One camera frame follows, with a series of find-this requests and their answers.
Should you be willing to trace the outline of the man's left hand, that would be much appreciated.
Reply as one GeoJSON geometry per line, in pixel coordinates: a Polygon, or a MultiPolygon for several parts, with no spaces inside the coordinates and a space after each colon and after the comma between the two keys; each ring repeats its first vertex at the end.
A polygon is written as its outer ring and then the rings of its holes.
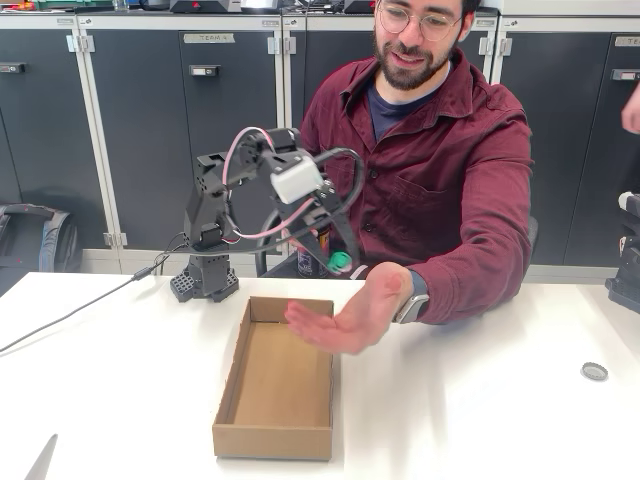
{"type": "Polygon", "coordinates": [[[285,310],[289,328],[329,353],[356,355],[379,342],[413,293],[410,270],[395,263],[375,266],[364,285],[334,315],[320,315],[298,302],[285,310]]]}

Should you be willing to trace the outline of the bare bystander hand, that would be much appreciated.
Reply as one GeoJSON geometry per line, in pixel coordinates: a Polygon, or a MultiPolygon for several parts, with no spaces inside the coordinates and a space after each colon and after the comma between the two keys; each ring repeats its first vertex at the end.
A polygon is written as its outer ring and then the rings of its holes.
{"type": "Polygon", "coordinates": [[[640,84],[637,84],[621,111],[621,124],[624,130],[640,134],[640,84]]]}

